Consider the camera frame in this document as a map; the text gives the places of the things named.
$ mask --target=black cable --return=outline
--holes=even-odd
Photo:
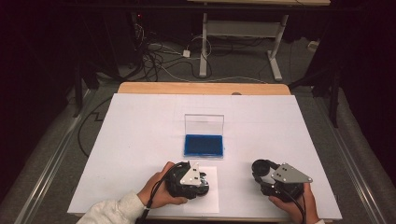
[[[86,122],[87,119],[90,117],[90,115],[96,115],[95,121],[103,121],[102,119],[99,119],[99,118],[98,118],[99,112],[95,112],[95,110],[96,110],[97,108],[99,108],[101,105],[103,105],[105,102],[111,100],[111,98],[113,98],[113,97],[110,96],[109,98],[105,99],[105,100],[104,100],[101,104],[99,104],[93,111],[91,111],[91,113],[90,113],[87,117],[85,117],[85,119],[82,121],[81,125],[80,125],[79,128],[78,128],[78,135],[77,135],[78,146],[79,146],[79,149],[81,150],[81,152],[82,152],[87,158],[89,158],[90,155],[84,150],[84,147],[82,146],[82,144],[81,144],[81,139],[80,139],[80,134],[81,134],[82,126],[84,126],[85,122]]]

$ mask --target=finger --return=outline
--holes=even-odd
[[[311,185],[309,183],[304,183],[304,191],[305,192],[311,191]]]
[[[282,208],[283,207],[283,202],[280,199],[278,199],[277,197],[275,197],[275,196],[269,196],[268,200],[270,200],[271,203],[276,205],[276,207],[278,207],[278,208]]]
[[[172,197],[171,202],[172,204],[183,204],[188,202],[189,200],[187,198],[184,197]]]
[[[168,172],[168,170],[171,169],[172,166],[174,166],[174,165],[175,165],[175,164],[172,163],[171,161],[167,162],[167,163],[165,164],[165,166],[163,167],[163,170],[161,171],[161,173],[163,173],[163,175],[164,175],[164,174],[165,174],[166,172]]]

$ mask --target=white table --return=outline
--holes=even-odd
[[[330,0],[189,0],[192,2],[213,4],[260,4],[260,5],[281,5],[321,7],[328,6]],[[276,61],[277,50],[282,40],[283,32],[286,28],[289,15],[283,15],[280,22],[256,22],[256,21],[210,21],[207,13],[203,17],[202,49],[200,61],[200,77],[206,77],[207,66],[207,36],[208,35],[230,35],[230,36],[252,36],[252,37],[274,37],[274,47],[267,51],[267,57],[276,81],[282,80],[282,75]]]
[[[216,85],[203,87],[210,90]],[[139,84],[136,87],[147,91]],[[121,198],[131,189],[138,191],[167,161],[185,161],[184,115],[192,113],[224,115],[224,158],[191,161],[200,162],[208,174],[210,190],[205,197],[151,210],[149,217],[285,221],[287,214],[262,195],[251,174],[251,163],[268,159],[287,162],[311,176],[319,216],[341,218],[294,96],[191,94],[194,87],[200,84],[182,84],[181,91],[189,94],[167,90],[166,94],[115,94],[68,213],[82,215],[94,203]]]

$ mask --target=gray carpet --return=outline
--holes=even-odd
[[[282,43],[276,57],[284,76],[281,83],[289,84],[304,75],[313,56],[312,52],[306,50],[307,43],[308,41],[304,39],[293,44]],[[171,43],[167,43],[166,46],[176,49],[178,52],[183,50]],[[227,78],[219,82],[255,83],[257,81],[252,79],[254,78],[263,82],[275,83],[265,58],[265,51],[271,46],[272,41],[266,39],[259,46],[243,47],[227,54],[229,48],[214,45],[212,55],[209,57],[212,69],[209,80]],[[177,57],[169,54],[162,54],[162,56],[167,60]],[[199,61],[189,60],[189,62],[192,63],[194,74],[197,75]],[[125,73],[128,72],[128,68],[125,67],[121,70]],[[181,81],[181,79],[203,81],[192,76],[191,66],[187,63],[175,64],[167,68],[167,72],[162,70],[158,76],[159,81]],[[109,105],[109,101],[105,102],[105,100],[117,92],[119,86],[118,83],[103,78],[103,75],[100,75],[100,80],[100,88],[97,91],[89,91],[89,97],[86,97],[78,126],[71,134],[70,141],[65,145],[64,154],[61,157],[62,163],[53,169],[56,176],[51,179],[48,190],[42,194],[43,197],[34,198],[36,204],[39,205],[36,207],[37,209],[33,211],[28,209],[33,212],[32,215],[28,216],[29,218],[25,222],[20,223],[66,224],[78,221],[78,217],[68,215],[66,211],[87,161],[81,147],[86,153],[90,153],[102,125],[100,119],[106,115]],[[327,99],[312,97],[309,87],[296,88],[292,94],[296,95],[308,131],[341,209],[343,220],[335,221],[335,223],[391,223],[396,218],[394,212],[396,211],[395,188],[369,148],[356,120],[348,111],[344,94],[342,92],[340,94],[339,128],[336,130],[329,123],[325,114]],[[76,121],[72,118],[75,108],[72,98],[70,102],[69,107],[48,128],[13,188],[2,202],[0,223],[8,224],[16,221],[39,177],[46,169],[46,165],[62,143],[69,126]],[[96,120],[95,115],[90,115],[93,110],[99,113]],[[87,119],[80,130],[80,146],[78,144],[78,128],[85,118]],[[353,173],[353,169],[351,172],[349,160],[345,157],[345,149],[348,150],[348,153],[350,152],[356,162],[356,167],[358,167],[360,179],[357,181],[353,178],[356,172]],[[361,190],[362,184],[366,184],[364,186],[369,190],[367,188]],[[374,205],[366,203],[363,199],[363,196],[367,195],[364,193],[367,192],[375,199]]]

